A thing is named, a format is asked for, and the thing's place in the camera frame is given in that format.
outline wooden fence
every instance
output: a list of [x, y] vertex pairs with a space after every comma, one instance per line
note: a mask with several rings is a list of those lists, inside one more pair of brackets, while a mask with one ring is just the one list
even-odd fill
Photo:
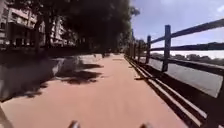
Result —
[[[220, 89], [220, 92], [218, 94], [218, 97], [214, 99], [214, 101], [209, 101], [207, 105], [213, 105], [214, 107], [210, 107], [209, 110], [203, 109], [205, 108], [204, 106], [200, 106], [202, 110], [204, 110], [207, 113], [207, 118], [206, 121], [203, 122], [203, 125], [201, 128], [218, 128], [220, 124], [224, 124], [224, 68], [221, 68], [220, 66], [215, 66], [215, 65], [210, 65], [210, 64], [203, 64], [203, 63], [198, 63], [198, 62], [191, 62], [191, 61], [183, 61], [183, 60], [177, 60], [177, 59], [172, 59], [170, 57], [170, 51], [192, 51], [192, 50], [197, 50], [197, 51], [208, 51], [208, 50], [224, 50], [224, 43], [211, 43], [211, 44], [203, 44], [203, 45], [184, 45], [184, 46], [175, 46], [171, 47], [171, 39], [184, 36], [184, 35], [189, 35], [189, 34], [194, 34], [198, 32], [203, 32], [206, 30], [210, 29], [215, 29], [215, 28], [220, 28], [224, 27], [224, 19], [217, 20], [214, 22], [210, 23], [205, 23], [201, 24], [198, 26], [194, 26], [188, 29], [184, 29], [178, 32], [171, 33], [171, 26], [166, 25], [165, 26], [165, 35], [155, 39], [151, 40], [151, 36], [148, 36], [147, 38], [147, 53], [146, 53], [146, 60], [145, 63], [140, 62], [141, 58], [141, 53], [140, 53], [140, 48], [141, 46], [139, 44], [130, 44], [129, 45], [129, 52], [128, 52], [128, 57], [131, 58], [133, 61], [137, 61], [137, 64], [139, 65], [144, 65], [144, 66], [150, 66], [148, 65], [150, 59], [155, 59], [158, 61], [162, 61], [162, 69], [161, 73], [165, 73], [168, 71], [168, 64], [173, 63], [177, 64], [180, 66], [216, 74], [219, 76], [223, 77], [223, 82], [222, 82], [222, 87]], [[165, 41], [165, 46], [161, 48], [151, 48], [152, 44], [155, 44], [160, 41]], [[151, 51], [164, 51], [164, 57], [163, 58], [156, 58], [150, 55]]]

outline distant building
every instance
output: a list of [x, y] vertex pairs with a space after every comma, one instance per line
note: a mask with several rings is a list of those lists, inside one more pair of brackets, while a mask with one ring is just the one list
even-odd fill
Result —
[[[33, 28], [37, 22], [36, 16], [31, 11], [17, 10], [7, 7], [5, 0], [0, 1], [0, 45], [33, 45]], [[44, 43], [44, 23], [40, 27], [41, 44]], [[59, 19], [52, 28], [51, 42], [63, 44], [61, 38], [64, 29]]]

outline person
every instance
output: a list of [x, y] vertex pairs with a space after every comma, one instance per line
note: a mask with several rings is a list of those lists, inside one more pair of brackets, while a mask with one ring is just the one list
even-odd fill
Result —
[[0, 124], [3, 128], [13, 128], [12, 123], [6, 117], [3, 109], [0, 106]]

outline blue sky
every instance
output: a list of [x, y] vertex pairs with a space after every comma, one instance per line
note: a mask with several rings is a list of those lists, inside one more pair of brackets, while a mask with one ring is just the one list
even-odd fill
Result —
[[[141, 12], [132, 19], [135, 37], [144, 40], [149, 34], [153, 39], [163, 36], [166, 24], [170, 24], [171, 31], [175, 32], [224, 18], [224, 0], [131, 0], [131, 3]], [[224, 28], [172, 39], [172, 46], [214, 41], [224, 42]], [[163, 45], [159, 42], [153, 47]], [[224, 52], [217, 56], [224, 58]]]

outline paved path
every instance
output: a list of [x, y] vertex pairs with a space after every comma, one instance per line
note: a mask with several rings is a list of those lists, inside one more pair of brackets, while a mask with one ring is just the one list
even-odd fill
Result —
[[95, 62], [101, 68], [85, 73], [96, 79], [77, 84], [52, 80], [33, 98], [14, 98], [2, 108], [15, 128], [67, 128], [78, 120], [81, 128], [185, 128], [185, 124], [144, 82], [121, 55]]

